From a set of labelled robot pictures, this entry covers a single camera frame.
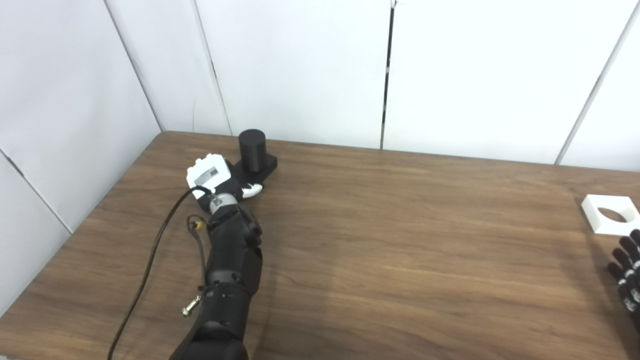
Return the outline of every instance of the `robotic hand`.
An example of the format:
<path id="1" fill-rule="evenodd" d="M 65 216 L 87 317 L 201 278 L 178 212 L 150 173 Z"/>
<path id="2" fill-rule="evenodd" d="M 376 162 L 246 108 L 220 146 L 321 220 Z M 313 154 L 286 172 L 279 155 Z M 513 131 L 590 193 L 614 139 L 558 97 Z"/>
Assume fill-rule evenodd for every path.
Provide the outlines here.
<path id="1" fill-rule="evenodd" d="M 640 334 L 640 230 L 623 236 L 619 243 L 622 249 L 616 247 L 612 252 L 618 262 L 609 263 L 607 270 L 618 283 L 620 300 Z"/>
<path id="2" fill-rule="evenodd" d="M 262 229 L 239 202 L 262 190 L 259 184 L 277 167 L 267 154 L 264 133 L 247 130 L 239 137 L 242 160 L 232 167 L 222 156 L 209 154 L 187 171 L 193 194 L 212 217 L 207 224 L 211 252 L 205 283 L 185 315 L 202 303 L 193 327 L 170 360 L 247 360 L 243 345 L 249 305 L 262 273 Z"/>

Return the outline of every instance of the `black cylindrical object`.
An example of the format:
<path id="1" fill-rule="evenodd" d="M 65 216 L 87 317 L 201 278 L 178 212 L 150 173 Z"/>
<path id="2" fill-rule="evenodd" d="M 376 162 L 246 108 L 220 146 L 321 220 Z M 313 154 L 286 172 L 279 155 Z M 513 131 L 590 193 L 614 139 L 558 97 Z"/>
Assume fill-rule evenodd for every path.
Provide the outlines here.
<path id="1" fill-rule="evenodd" d="M 242 164 L 248 172 L 259 172 L 267 167 L 267 141 L 264 133 L 257 129 L 243 131 L 238 136 Z"/>

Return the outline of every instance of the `wooden table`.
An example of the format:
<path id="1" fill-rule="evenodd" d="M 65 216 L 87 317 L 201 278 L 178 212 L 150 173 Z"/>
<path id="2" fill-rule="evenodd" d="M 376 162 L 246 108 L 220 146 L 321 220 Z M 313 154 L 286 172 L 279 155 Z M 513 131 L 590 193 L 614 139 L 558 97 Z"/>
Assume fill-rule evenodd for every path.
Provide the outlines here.
<path id="1" fill-rule="evenodd" d="M 265 258 L 252 359 L 640 358 L 603 270 L 618 239 L 594 235 L 580 210 L 587 193 L 640 203 L 640 174 L 268 149 L 279 169 L 247 202 Z M 159 135 L 2 317 L 0 354 L 104 359 L 186 168 L 208 152 L 239 158 L 235 138 Z M 190 329 L 180 309 L 199 281 L 191 213 L 186 201 L 167 228 L 116 359 L 167 359 Z"/>

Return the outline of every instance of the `black cable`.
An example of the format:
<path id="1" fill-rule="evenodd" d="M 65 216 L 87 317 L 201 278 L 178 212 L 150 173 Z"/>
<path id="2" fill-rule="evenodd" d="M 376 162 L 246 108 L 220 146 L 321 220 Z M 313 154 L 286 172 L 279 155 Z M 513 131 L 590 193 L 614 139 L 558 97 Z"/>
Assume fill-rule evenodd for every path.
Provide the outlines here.
<path id="1" fill-rule="evenodd" d="M 182 194 L 182 196 L 178 199 L 175 205 L 173 205 L 173 207 L 171 208 L 171 211 L 169 211 L 169 214 L 167 214 L 166 219 L 164 220 L 164 222 L 160 226 L 160 229 L 158 230 L 158 234 L 156 235 L 154 244 L 153 246 L 151 246 L 151 253 L 149 255 L 149 260 L 147 261 L 147 267 L 145 269 L 145 273 L 142 275 L 142 281 L 140 282 L 140 286 L 138 287 L 138 292 L 136 292 L 135 296 L 133 296 L 133 301 L 131 302 L 131 305 L 129 306 L 127 313 L 125 314 L 124 319 L 122 319 L 122 323 L 120 324 L 120 327 L 116 332 L 116 336 L 113 338 L 113 342 L 111 342 L 111 347 L 109 347 L 109 354 L 107 355 L 107 360 L 112 360 L 113 352 L 116 349 L 116 345 L 118 345 L 118 340 L 122 335 L 122 331 L 124 331 L 124 328 L 127 325 L 127 322 L 129 321 L 129 317 L 131 317 L 131 313 L 133 313 L 133 310 L 135 309 L 136 304 L 140 299 L 140 295 L 142 295 L 142 291 L 145 289 L 147 278 L 149 277 L 149 273 L 151 272 L 151 265 L 153 265 L 154 263 L 156 250 L 158 248 L 158 244 L 160 243 L 160 238 L 162 238 L 162 234 L 164 233 L 164 229 L 166 229 L 166 226 L 169 224 L 171 217 L 173 217 L 173 214 L 176 212 L 176 210 L 178 210 L 178 207 L 180 206 L 180 204 L 182 204 L 182 201 L 186 199 L 186 197 L 189 196 L 189 194 L 195 190 L 200 190 L 204 192 L 205 195 L 211 195 L 211 190 L 205 188 L 204 186 L 194 186 L 189 190 L 187 190 L 184 194 Z"/>
<path id="2" fill-rule="evenodd" d="M 196 243 L 198 244 L 198 251 L 200 253 L 200 269 L 202 271 L 202 288 L 204 288 L 204 286 L 207 284 L 207 274 L 205 274 L 207 269 L 206 269 L 206 264 L 204 260 L 204 248 L 202 247 L 202 239 L 200 238 L 200 235 L 198 234 L 196 227 L 192 226 L 191 224 L 191 218 L 198 218 L 205 225 L 207 224 L 207 221 L 204 220 L 204 218 L 201 217 L 200 215 L 189 215 L 187 217 L 187 231 L 189 231 L 189 234 L 193 236 Z"/>

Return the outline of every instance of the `white plastic piece with circular hole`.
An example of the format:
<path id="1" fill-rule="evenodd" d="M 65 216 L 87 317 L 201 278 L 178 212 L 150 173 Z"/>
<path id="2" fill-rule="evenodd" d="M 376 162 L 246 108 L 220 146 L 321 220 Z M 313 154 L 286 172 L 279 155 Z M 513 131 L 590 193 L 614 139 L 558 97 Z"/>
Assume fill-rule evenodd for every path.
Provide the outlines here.
<path id="1" fill-rule="evenodd" d="M 627 222 L 611 220 L 598 208 L 615 211 Z M 582 210 L 596 234 L 627 236 L 634 229 L 640 229 L 640 214 L 631 198 L 626 196 L 589 194 L 582 201 Z"/>

